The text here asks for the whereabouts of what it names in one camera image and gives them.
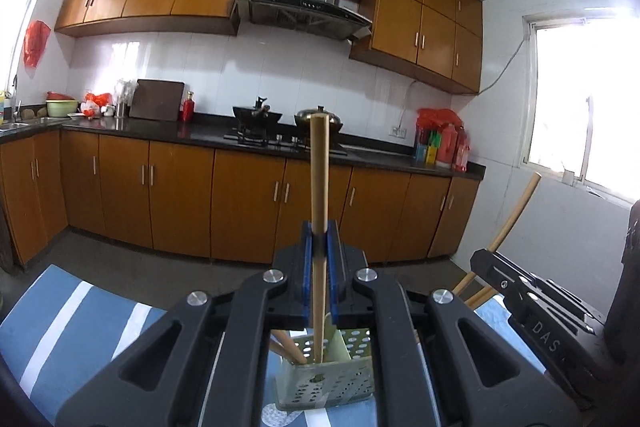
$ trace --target floor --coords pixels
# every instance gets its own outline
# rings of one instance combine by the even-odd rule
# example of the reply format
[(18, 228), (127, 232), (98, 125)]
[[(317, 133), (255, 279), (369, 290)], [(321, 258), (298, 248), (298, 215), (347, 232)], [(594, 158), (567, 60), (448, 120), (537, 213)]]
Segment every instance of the floor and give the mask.
[[(8, 274), (0, 269), (0, 293), (4, 298), (0, 321), (50, 264), (112, 293), (162, 309), (171, 308), (195, 289), (212, 295), (232, 291), (265, 268), (136, 250), (67, 229), (30, 262), (26, 271), (17, 269)], [(405, 289), (420, 293), (442, 287), (451, 289), (464, 275), (449, 259), (376, 269), (394, 275)], [(479, 289), (479, 284), (474, 284), (463, 297)]]

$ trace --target white tile backsplash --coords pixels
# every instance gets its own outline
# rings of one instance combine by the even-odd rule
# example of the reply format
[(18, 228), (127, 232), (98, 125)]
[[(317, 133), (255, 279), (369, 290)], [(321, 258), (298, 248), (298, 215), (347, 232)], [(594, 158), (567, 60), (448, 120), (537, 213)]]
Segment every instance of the white tile backsplash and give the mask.
[[(242, 23), (237, 37), (132, 33), (76, 39), (66, 91), (112, 91), (120, 78), (182, 81), (196, 111), (233, 115), (234, 105), (268, 98), (282, 122), (300, 109), (324, 105), (340, 116), (343, 132), (413, 145), (416, 110), (449, 107), (451, 95), (412, 79), (349, 60), (347, 42)], [(402, 126), (406, 139), (388, 134)]]

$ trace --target white wall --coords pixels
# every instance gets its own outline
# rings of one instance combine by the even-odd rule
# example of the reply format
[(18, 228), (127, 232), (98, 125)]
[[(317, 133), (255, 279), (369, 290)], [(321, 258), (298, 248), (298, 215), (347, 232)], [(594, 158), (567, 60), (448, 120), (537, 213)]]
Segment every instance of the white wall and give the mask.
[[(524, 36), (523, 17), (588, 7), (637, 7), (638, 0), (487, 0), (481, 88), (491, 84)], [(520, 166), (529, 79), (528, 44), (492, 89), (454, 96), (474, 160), (486, 165), (474, 209), (454, 261), (486, 247), (529, 182)], [(629, 205), (601, 199), (583, 187), (545, 177), (500, 252), (545, 279), (553, 279), (602, 312), (609, 310), (622, 264)]]
[[(41, 20), (54, 28), (63, 0), (37, 0), (30, 21)], [(45, 53), (31, 78), (22, 63), (18, 65), (18, 99), (22, 105), (42, 103), (48, 90), (64, 91), (75, 39), (51, 32)]]
[[(138, 51), (127, 58), (130, 42)], [(451, 96), (416, 82), (402, 126), (405, 140), (390, 137), (412, 80), (349, 60), (350, 46), (327, 38), (241, 23), (237, 37), (140, 33), (78, 39), (66, 92), (112, 91), (116, 80), (177, 80), (194, 91), (196, 111), (233, 115), (234, 105), (267, 97), (271, 109), (294, 123), (300, 109), (324, 105), (344, 122), (343, 132), (413, 146), (419, 107), (449, 107)]]

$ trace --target red bottle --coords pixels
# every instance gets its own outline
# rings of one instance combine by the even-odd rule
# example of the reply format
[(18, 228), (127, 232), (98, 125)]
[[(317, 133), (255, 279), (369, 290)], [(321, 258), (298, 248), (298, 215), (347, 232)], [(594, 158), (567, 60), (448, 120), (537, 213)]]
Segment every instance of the red bottle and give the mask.
[(193, 117), (193, 109), (195, 108), (195, 102), (193, 102), (193, 91), (187, 92), (187, 100), (182, 103), (182, 111), (180, 113), (180, 121), (190, 122)]

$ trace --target metal screw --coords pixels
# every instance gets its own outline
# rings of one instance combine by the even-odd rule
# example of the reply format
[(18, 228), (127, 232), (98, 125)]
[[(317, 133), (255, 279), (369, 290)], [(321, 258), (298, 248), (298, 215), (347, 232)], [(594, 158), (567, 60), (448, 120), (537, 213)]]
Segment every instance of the metal screw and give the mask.
[(378, 278), (378, 274), (372, 268), (360, 268), (356, 272), (356, 277), (358, 278), (358, 281), (371, 282)]
[(274, 270), (271, 268), (262, 274), (262, 280), (271, 284), (275, 284), (276, 282), (280, 282), (284, 279), (284, 273), (280, 270)]
[(207, 298), (207, 294), (199, 290), (191, 292), (187, 296), (187, 303), (191, 306), (202, 306), (207, 302), (207, 300), (209, 300), (209, 298)]
[(431, 294), (433, 300), (438, 304), (449, 304), (453, 300), (453, 293), (444, 288), (436, 290)]

